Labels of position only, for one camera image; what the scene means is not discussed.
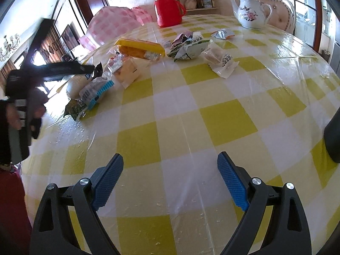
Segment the left hand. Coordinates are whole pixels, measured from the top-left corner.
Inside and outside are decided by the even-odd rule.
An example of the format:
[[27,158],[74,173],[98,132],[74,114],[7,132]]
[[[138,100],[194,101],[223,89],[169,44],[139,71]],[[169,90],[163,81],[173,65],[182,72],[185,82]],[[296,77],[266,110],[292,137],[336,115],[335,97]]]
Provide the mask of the left hand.
[[[39,107],[36,107],[33,117],[35,119],[41,119],[46,112],[46,108],[44,104],[48,101],[48,97],[40,89],[35,89],[34,92],[36,92],[37,94]],[[21,125],[19,113],[16,107],[12,103],[7,104],[6,106],[6,119],[9,125],[13,127],[15,130],[21,130],[22,125]]]

